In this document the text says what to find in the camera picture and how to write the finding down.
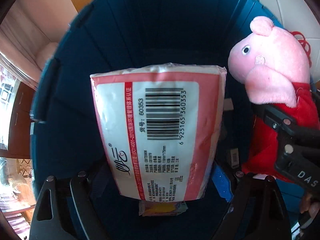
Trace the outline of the white barcode box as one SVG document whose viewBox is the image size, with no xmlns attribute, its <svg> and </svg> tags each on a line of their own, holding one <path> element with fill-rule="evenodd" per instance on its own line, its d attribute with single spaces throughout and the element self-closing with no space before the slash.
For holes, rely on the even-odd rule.
<svg viewBox="0 0 320 240">
<path fill-rule="evenodd" d="M 231 156 L 231 167 L 237 168 L 239 167 L 240 161 L 239 161 L 239 151 L 237 148 L 230 150 L 230 156 Z"/>
</svg>

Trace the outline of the colourful sanitary pad pack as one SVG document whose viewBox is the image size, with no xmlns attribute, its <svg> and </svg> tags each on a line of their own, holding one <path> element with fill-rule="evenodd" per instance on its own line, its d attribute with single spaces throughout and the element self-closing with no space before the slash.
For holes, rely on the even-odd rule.
<svg viewBox="0 0 320 240">
<path fill-rule="evenodd" d="M 147 202 L 141 200 L 139 202 L 139 215 L 140 216 L 177 216 L 185 211 L 188 207 L 185 202 Z"/>
</svg>

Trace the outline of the pink pig plush red dress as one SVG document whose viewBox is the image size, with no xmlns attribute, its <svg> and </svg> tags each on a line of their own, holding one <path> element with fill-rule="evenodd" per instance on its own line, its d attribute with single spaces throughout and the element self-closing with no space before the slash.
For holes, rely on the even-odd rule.
<svg viewBox="0 0 320 240">
<path fill-rule="evenodd" d="M 310 64 L 299 41 L 265 16 L 250 23 L 251 34 L 230 51 L 228 69 L 245 86 L 250 102 L 272 104 L 302 127 L 319 129 L 310 92 Z"/>
</svg>

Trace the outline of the pink white tissue pack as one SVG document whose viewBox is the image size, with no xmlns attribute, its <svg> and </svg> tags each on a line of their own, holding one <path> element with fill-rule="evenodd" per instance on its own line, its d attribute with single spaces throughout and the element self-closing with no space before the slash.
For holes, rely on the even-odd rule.
<svg viewBox="0 0 320 240">
<path fill-rule="evenodd" d="M 227 71 L 161 64 L 91 75 L 97 122 L 122 196 L 200 199 L 212 168 Z"/>
</svg>

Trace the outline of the red plastic handbag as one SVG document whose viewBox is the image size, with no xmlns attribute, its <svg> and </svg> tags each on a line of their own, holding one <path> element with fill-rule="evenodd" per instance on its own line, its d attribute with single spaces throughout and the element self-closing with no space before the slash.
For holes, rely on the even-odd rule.
<svg viewBox="0 0 320 240">
<path fill-rule="evenodd" d="M 308 62 L 309 62 L 309 67 L 312 67 L 312 61 L 311 61 L 311 46 L 310 43 L 306 40 L 305 36 L 299 32 L 299 31 L 291 31 L 290 32 L 300 43 L 300 45 L 302 46 L 302 48 L 304 49 L 306 56 L 308 58 Z"/>
</svg>

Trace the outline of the dark wooden cabinet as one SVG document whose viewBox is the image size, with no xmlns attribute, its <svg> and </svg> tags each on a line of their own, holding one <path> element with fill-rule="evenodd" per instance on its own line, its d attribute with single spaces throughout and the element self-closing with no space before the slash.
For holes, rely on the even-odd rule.
<svg viewBox="0 0 320 240">
<path fill-rule="evenodd" d="M 30 158 L 30 110 L 35 90 L 20 83 L 15 97 L 8 141 L 8 157 L 14 159 Z"/>
</svg>

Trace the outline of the blue plastic storage bin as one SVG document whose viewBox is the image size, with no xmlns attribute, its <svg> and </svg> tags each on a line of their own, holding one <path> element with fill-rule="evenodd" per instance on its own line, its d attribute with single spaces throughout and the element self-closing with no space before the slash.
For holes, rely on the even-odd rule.
<svg viewBox="0 0 320 240">
<path fill-rule="evenodd" d="M 48 61 L 31 108 L 30 136 L 37 204 L 31 239 L 86 239 L 70 181 L 110 166 L 94 117 L 89 75 L 157 63 L 227 63 L 227 51 L 249 33 L 249 21 L 271 12 L 258 0 L 93 0 L 76 16 Z M 254 106 L 243 85 L 227 76 L 234 109 L 222 118 L 217 163 L 224 170 L 230 150 L 248 156 Z M 278 181 L 241 181 L 245 213 L 240 239 L 291 239 L 300 186 Z M 96 208 L 114 239 L 214 239 L 226 213 L 211 178 L 200 200 L 178 216 L 141 217 L 138 201 L 109 184 Z"/>
</svg>

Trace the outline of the pink curtain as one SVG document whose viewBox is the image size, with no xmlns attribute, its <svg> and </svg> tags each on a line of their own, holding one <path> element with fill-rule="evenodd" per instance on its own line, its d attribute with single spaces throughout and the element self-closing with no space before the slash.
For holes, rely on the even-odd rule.
<svg viewBox="0 0 320 240">
<path fill-rule="evenodd" d="M 76 15 L 71 0 L 16 0 L 1 22 L 1 66 L 36 89 Z"/>
</svg>

